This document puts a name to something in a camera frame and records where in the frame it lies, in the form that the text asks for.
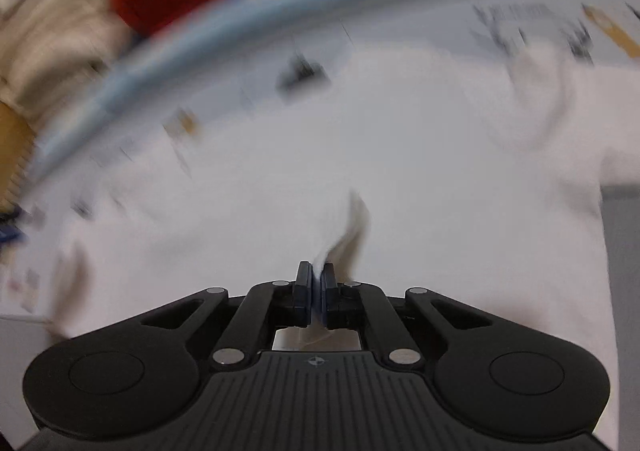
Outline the white t-shirt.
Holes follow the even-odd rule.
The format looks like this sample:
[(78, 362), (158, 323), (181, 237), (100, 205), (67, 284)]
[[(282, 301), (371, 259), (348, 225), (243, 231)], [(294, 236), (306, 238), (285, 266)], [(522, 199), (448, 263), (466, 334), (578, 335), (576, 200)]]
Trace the white t-shirt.
[(568, 339), (617, 376), (601, 202), (639, 180), (637, 64), (547, 41), (502, 59), (363, 44), (289, 98), (276, 68), (200, 70), (90, 146), (62, 334), (308, 260)]

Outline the cream folded blanket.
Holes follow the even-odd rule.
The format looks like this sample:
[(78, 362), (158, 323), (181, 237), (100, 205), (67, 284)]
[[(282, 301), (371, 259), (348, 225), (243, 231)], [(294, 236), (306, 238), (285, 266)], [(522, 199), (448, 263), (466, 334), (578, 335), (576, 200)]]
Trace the cream folded blanket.
[(1, 0), (1, 102), (27, 122), (45, 122), (133, 39), (111, 0)]

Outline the grey printed bed cover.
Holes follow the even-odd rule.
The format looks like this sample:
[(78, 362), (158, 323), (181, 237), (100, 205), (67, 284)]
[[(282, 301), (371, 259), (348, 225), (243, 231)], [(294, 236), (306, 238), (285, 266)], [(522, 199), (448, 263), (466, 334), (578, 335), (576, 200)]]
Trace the grey printed bed cover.
[(615, 448), (638, 2), (211, 8), (141, 51), (29, 200), (29, 448)]

